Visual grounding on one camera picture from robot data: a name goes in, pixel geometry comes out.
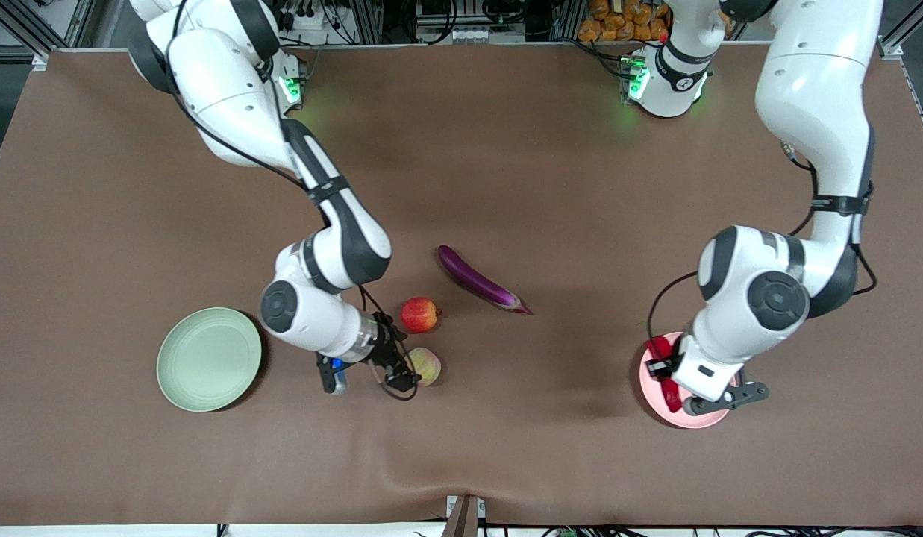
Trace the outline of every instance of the purple eggplant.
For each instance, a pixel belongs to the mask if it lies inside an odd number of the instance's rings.
[[[438,247],[438,260],[441,261],[441,265],[444,266],[445,271],[448,271],[451,278],[458,285],[463,286],[464,289],[470,290],[475,295],[481,296],[481,298],[498,306],[498,308],[508,310],[508,312],[534,314],[527,306],[524,306],[522,299],[518,295],[502,288],[502,286],[485,278],[480,272],[475,271],[464,262],[464,259],[461,259],[461,256],[454,249],[446,247],[446,245]]]

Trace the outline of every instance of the pile of potatoes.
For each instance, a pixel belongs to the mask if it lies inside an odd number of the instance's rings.
[[[587,7],[590,17],[578,31],[578,40],[584,42],[666,41],[673,23],[667,4],[655,7],[639,0],[624,0],[624,13],[614,13],[609,0],[589,0]]]

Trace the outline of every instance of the green plate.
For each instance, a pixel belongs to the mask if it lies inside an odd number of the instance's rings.
[[[192,412],[219,410],[255,380],[263,358],[259,330],[242,313],[209,308],[170,330],[157,358],[157,381],[172,404]]]

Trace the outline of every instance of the table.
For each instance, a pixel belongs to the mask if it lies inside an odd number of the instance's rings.
[[[923,133],[901,66],[874,61],[876,292],[748,367],[763,403],[703,431],[635,395],[650,302],[730,224],[785,231],[809,178],[758,122],[765,48],[727,45],[702,101],[619,105],[597,62],[556,47],[325,51],[301,118],[389,231],[369,286],[445,363],[417,400],[368,368],[322,393],[314,359],[267,339],[223,412],[182,412],[160,343],[209,306],[255,313],[275,255],[320,225],[273,174],[229,166],[126,54],[55,52],[0,155],[0,524],[428,519],[448,494],[532,524],[923,524]],[[434,262],[459,249],[536,316],[503,313]],[[661,304],[658,332],[702,305]]]

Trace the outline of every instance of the pink plate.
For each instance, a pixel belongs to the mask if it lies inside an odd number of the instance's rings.
[[[671,332],[663,334],[663,337],[666,337],[666,340],[670,342],[670,345],[680,337],[682,332]],[[650,408],[653,409],[664,421],[669,422],[670,424],[676,425],[677,427],[682,427],[685,429],[703,429],[704,427],[710,427],[710,425],[718,424],[721,419],[726,418],[727,414],[730,412],[728,410],[721,410],[718,412],[710,412],[710,414],[703,415],[689,415],[683,410],[677,412],[670,412],[666,408],[666,401],[663,400],[663,392],[660,389],[660,382],[653,380],[650,377],[646,367],[643,366],[645,361],[652,359],[650,356],[650,351],[644,350],[643,356],[641,357],[641,367],[639,367],[639,379],[641,380],[641,391],[643,391],[643,397],[646,398],[646,402],[650,405]],[[683,387],[678,387],[680,389],[680,400],[686,400],[686,398],[692,397],[693,394],[689,393]]]

